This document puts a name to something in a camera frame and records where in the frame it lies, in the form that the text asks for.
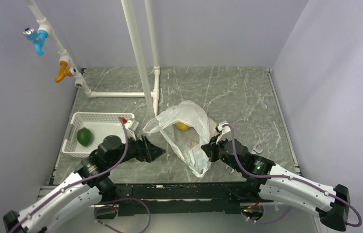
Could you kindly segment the green fake fruit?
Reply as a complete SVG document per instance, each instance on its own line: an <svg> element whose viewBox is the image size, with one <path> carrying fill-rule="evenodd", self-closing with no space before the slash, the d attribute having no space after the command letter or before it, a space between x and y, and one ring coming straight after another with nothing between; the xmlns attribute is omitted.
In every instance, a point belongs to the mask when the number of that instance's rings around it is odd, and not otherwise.
<svg viewBox="0 0 363 233"><path fill-rule="evenodd" d="M83 127L77 131L76 139L80 145L88 147L93 141L93 134L88 128Z"/></svg>

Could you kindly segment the white plastic bag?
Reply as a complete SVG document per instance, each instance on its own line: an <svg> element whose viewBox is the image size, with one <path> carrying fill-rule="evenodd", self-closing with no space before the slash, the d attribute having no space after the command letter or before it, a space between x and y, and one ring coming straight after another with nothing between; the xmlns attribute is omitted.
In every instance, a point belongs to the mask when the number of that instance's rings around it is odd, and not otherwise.
<svg viewBox="0 0 363 233"><path fill-rule="evenodd" d="M174 125L182 122L190 129L180 131ZM200 146L209 143L215 135L215 122L208 117L202 107L191 100L185 100L178 105L170 106L155 118L151 119L142 132L151 135L160 133L182 160L198 178L203 178L210 169L211 162Z"/></svg>

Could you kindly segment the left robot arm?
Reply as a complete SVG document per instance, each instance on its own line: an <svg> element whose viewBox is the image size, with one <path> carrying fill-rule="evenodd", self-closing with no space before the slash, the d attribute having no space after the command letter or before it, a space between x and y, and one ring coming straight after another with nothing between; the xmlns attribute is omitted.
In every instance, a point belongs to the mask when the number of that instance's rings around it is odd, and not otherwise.
<svg viewBox="0 0 363 233"><path fill-rule="evenodd" d="M131 159L152 162L165 153L145 136L126 137L122 142L110 135L74 169L69 176L31 206L3 217L8 233L50 233L87 207L98 202L114 200L116 186L110 172L120 163Z"/></svg>

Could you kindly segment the blue valve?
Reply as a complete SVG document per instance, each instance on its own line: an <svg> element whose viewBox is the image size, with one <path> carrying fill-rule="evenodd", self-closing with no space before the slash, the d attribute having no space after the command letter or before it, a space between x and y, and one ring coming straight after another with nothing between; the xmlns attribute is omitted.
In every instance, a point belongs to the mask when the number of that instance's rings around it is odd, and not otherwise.
<svg viewBox="0 0 363 233"><path fill-rule="evenodd" d="M43 56L43 46L49 36L48 33L46 31L36 31L34 28L28 27L24 29L23 35L34 44L37 55Z"/></svg>

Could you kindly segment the orange valve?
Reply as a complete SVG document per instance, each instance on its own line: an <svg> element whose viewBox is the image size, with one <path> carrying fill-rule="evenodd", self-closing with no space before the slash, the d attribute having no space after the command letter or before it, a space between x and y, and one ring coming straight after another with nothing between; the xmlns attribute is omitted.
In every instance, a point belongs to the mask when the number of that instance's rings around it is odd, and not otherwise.
<svg viewBox="0 0 363 233"><path fill-rule="evenodd" d="M72 77L76 74L76 69L74 67L69 67L66 61L60 62L60 69L58 76L55 78L55 82L61 82L65 77Z"/></svg>

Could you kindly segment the silver wrench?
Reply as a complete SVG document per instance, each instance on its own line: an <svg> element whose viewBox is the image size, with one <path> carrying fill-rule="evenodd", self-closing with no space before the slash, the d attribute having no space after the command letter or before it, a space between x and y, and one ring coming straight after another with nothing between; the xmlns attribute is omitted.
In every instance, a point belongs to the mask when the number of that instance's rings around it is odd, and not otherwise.
<svg viewBox="0 0 363 233"><path fill-rule="evenodd" d="M249 151L251 155L259 155L262 152L263 148L259 144L254 145L253 148Z"/></svg>

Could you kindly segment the white plastic basket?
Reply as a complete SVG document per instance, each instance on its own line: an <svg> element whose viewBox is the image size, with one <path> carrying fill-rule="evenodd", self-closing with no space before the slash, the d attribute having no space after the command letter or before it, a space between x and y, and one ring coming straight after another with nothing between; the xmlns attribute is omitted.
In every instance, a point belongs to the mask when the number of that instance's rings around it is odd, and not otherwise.
<svg viewBox="0 0 363 233"><path fill-rule="evenodd" d="M85 158L98 145L103 142L104 138L110 135L118 136L121 141L125 142L125 135L120 124L120 119L134 119L131 113L94 113L94 112L76 112L70 121L70 128L67 131L67 138L63 141L62 153L74 158ZM77 141L77 132L81 128L87 128L93 135L92 143L85 147Z"/></svg>

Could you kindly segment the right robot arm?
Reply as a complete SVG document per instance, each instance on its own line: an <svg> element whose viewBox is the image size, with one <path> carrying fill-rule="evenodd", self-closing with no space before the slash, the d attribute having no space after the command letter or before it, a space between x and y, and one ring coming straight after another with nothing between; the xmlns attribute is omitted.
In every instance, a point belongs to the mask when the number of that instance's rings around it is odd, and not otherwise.
<svg viewBox="0 0 363 233"><path fill-rule="evenodd" d="M347 229L350 196L346 186L329 186L294 174L260 156L263 149L248 149L238 140L212 137L201 149L211 162L218 160L246 179L243 195L248 201L273 200L319 217L328 228Z"/></svg>

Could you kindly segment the white PVC pipe frame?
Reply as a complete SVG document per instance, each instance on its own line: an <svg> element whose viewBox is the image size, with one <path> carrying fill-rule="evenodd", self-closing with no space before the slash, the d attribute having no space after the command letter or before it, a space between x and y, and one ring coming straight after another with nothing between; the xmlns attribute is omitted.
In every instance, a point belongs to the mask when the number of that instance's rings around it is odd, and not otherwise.
<svg viewBox="0 0 363 233"><path fill-rule="evenodd" d="M146 71L146 63L142 51L141 38L136 22L135 11L133 7L133 2L131 0L123 0L121 2L125 20L127 23L127 28L130 34L130 39L132 43L133 52L135 55L135 60L138 68L138 73L140 76L143 92L96 92L92 91L86 81L84 80L83 75L77 70L77 67L74 65L72 57L69 55L68 51L63 47L59 38L57 37L52 25L47 20L47 18L43 15L38 5L34 0L26 1L28 7L36 18L36 22L39 25L38 30L36 31L46 31L48 33L48 37L52 40L58 50L58 54L60 55L59 63L61 61L66 61L69 67L74 67L76 69L76 74L73 76L75 81L75 86L77 88L82 88L85 94L89 98L142 98L146 99L148 115L150 118L154 118L158 113L158 101L160 99L159 93L159 79L160 79L160 65L158 61L158 49L157 49L157 41L155 39L154 34L154 23L152 16L152 8L151 1L145 1L145 9L147 13L148 20L148 29L149 36L151 41L151 49L153 52L153 72L154 72L154 88L151 90L149 85L149 79Z"/></svg>

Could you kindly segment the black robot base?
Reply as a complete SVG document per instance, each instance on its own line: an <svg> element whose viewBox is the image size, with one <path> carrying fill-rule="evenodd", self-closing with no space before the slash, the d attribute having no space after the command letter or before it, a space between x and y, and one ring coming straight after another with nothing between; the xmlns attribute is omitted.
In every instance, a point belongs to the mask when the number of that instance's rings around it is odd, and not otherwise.
<svg viewBox="0 0 363 233"><path fill-rule="evenodd" d="M246 182L128 183L101 196L98 205L112 205L118 216L223 212L239 214L263 199Z"/></svg>

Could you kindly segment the yellow fake fruit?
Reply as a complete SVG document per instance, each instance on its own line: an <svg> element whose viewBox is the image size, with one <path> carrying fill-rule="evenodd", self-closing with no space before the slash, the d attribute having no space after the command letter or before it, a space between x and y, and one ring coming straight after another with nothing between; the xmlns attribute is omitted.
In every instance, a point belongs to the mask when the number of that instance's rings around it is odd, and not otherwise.
<svg viewBox="0 0 363 233"><path fill-rule="evenodd" d="M180 131L187 131L190 129L190 126L182 123L182 122L176 122L174 124L176 126L177 129L179 129Z"/></svg>

